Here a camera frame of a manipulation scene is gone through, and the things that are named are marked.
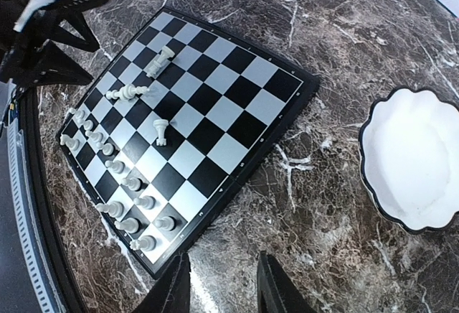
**dark marble surface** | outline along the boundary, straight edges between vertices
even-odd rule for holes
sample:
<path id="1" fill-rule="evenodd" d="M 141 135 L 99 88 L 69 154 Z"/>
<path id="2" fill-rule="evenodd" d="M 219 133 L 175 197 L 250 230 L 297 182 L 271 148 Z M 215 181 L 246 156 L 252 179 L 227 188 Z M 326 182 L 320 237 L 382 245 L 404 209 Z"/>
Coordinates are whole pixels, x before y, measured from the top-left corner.
<path id="1" fill-rule="evenodd" d="M 190 250 L 192 311 L 255 312 L 257 255 L 266 250 L 318 312 L 459 312 L 458 219 L 413 236 L 382 218 L 360 181 L 357 144 L 371 102 L 398 85 L 431 87 L 458 104 L 457 21 L 435 0 L 113 0 L 87 13 L 103 50 L 71 55 L 98 75 L 163 4 L 322 79 L 312 104 Z M 129 312 L 153 282 L 106 240 L 54 138 L 85 89 L 39 91 L 49 190 L 92 312 Z M 305 159 L 312 169 L 299 165 Z"/>

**chess piece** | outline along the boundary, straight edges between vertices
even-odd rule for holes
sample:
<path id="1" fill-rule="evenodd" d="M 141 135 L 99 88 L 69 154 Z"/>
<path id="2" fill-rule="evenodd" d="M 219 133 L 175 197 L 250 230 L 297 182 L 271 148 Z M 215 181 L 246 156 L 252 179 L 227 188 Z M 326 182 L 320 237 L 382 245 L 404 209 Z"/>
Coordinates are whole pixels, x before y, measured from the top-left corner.
<path id="1" fill-rule="evenodd" d="M 124 170 L 124 163 L 121 161 L 105 161 L 105 167 L 111 169 L 113 173 L 120 174 L 123 173 Z"/>
<path id="2" fill-rule="evenodd" d="M 80 146 L 80 141 L 78 141 L 77 139 L 70 138 L 69 135 L 61 135 L 60 145 L 61 146 L 65 145 L 71 151 L 75 151 Z"/>
<path id="3" fill-rule="evenodd" d="M 140 223 L 135 218 L 126 218 L 123 222 L 115 221 L 115 227 L 132 234 L 138 231 Z"/>
<path id="4" fill-rule="evenodd" d="M 131 191 L 139 191 L 142 186 L 142 181 L 139 178 L 124 178 L 121 184 L 127 186 Z"/>
<path id="5" fill-rule="evenodd" d="M 120 218 L 123 215 L 124 206 L 119 202 L 111 202 L 107 204 L 99 203 L 95 206 L 97 211 L 104 212 L 112 218 Z"/>
<path id="6" fill-rule="evenodd" d="M 175 228 L 175 220 L 170 216 L 166 216 L 164 218 L 159 218 L 158 220 L 154 220 L 153 225 L 157 227 L 158 229 L 170 231 Z"/>
<path id="7" fill-rule="evenodd" d="M 131 241 L 131 248 L 134 251 L 152 251 L 156 247 L 156 240 L 153 236 L 145 235 L 137 240 Z"/>
<path id="8" fill-rule="evenodd" d="M 86 131 L 85 135 L 89 137 L 89 139 L 95 143 L 99 143 L 103 139 L 103 135 L 100 132 L 92 132 L 92 131 Z"/>
<path id="9" fill-rule="evenodd" d="M 158 138 L 156 139 L 157 146 L 165 146 L 166 139 L 164 138 L 164 134 L 166 132 L 166 127 L 169 125 L 169 122 L 166 119 L 156 119 L 153 122 L 153 126 L 156 129 L 156 133 L 158 134 Z"/>
<path id="10" fill-rule="evenodd" d="M 161 68 L 167 65 L 167 60 L 175 56 L 175 52 L 167 46 L 163 46 L 161 54 L 155 56 L 152 61 L 145 67 L 146 75 L 149 78 L 157 78 Z"/>
<path id="11" fill-rule="evenodd" d="M 153 209 L 155 206 L 155 199 L 150 196 L 134 198 L 134 204 L 142 207 L 143 209 Z"/>

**white bowl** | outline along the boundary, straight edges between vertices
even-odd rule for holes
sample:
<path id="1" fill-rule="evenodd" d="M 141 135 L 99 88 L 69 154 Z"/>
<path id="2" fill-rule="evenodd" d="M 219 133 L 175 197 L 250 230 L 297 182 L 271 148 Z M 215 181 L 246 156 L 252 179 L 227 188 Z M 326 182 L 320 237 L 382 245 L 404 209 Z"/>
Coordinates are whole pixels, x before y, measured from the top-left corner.
<path id="1" fill-rule="evenodd" d="M 359 134 L 362 180 L 379 211 L 409 232 L 459 211 L 459 111 L 431 90 L 393 90 Z"/>

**chess pawn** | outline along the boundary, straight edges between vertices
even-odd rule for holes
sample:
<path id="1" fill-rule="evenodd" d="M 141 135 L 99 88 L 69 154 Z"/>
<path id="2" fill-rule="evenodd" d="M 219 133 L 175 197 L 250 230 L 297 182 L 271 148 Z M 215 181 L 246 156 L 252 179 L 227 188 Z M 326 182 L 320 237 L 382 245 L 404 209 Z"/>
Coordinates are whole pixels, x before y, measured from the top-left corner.
<path id="1" fill-rule="evenodd" d="M 154 220 L 153 225 L 158 229 L 170 231 L 175 228 L 175 220 L 170 216 L 166 216 L 164 218 Z"/>
<path id="2" fill-rule="evenodd" d="M 130 234 L 135 233 L 140 228 L 140 223 L 135 218 L 126 218 L 122 222 L 115 221 L 115 227 L 119 230 L 124 230 Z"/>
<path id="3" fill-rule="evenodd" d="M 66 146 L 71 151 L 75 151 L 80 146 L 80 141 L 78 141 L 77 139 L 70 138 L 69 135 L 61 135 L 60 145 Z"/>
<path id="4" fill-rule="evenodd" d="M 134 251 L 152 251 L 156 247 L 156 240 L 153 236 L 145 235 L 137 240 L 131 241 L 131 248 Z"/>
<path id="5" fill-rule="evenodd" d="M 124 206 L 119 202 L 111 202 L 108 204 L 99 203 L 95 206 L 97 211 L 104 212 L 112 218 L 120 218 L 123 215 Z"/>
<path id="6" fill-rule="evenodd" d="M 155 206 L 155 199 L 150 196 L 134 198 L 134 204 L 142 207 L 143 209 L 153 209 Z"/>
<path id="7" fill-rule="evenodd" d="M 105 167 L 111 169 L 113 173 L 120 174 L 123 173 L 124 170 L 124 163 L 121 161 L 105 161 Z"/>
<path id="8" fill-rule="evenodd" d="M 131 191 L 139 191 L 142 181 L 139 178 L 124 178 L 121 184 L 127 186 Z"/>

